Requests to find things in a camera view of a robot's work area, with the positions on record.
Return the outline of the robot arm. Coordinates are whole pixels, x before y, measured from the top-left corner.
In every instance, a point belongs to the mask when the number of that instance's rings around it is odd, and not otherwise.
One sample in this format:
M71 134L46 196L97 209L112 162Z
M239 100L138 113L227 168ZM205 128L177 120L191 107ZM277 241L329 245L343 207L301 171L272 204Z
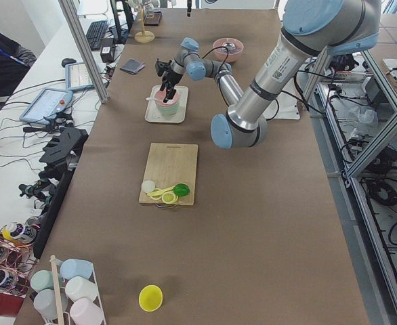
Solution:
M198 43L186 37L173 60L156 61L165 100L173 99L184 74L215 80L229 107L211 121L213 143L223 149L262 142L268 126L264 111L301 65L322 50L332 56L374 47L379 36L380 1L288 1L276 47L248 88L242 90L229 64L200 57Z

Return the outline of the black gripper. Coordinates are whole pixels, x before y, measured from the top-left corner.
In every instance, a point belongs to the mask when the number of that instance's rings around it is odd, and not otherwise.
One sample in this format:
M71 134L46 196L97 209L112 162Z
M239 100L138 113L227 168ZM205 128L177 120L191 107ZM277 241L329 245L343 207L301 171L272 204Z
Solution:
M191 0L186 1L186 15L191 16ZM182 79L182 66L175 60L164 62L156 59L155 63L156 74L162 78L161 88L165 89L164 101L172 100L176 94L175 86Z

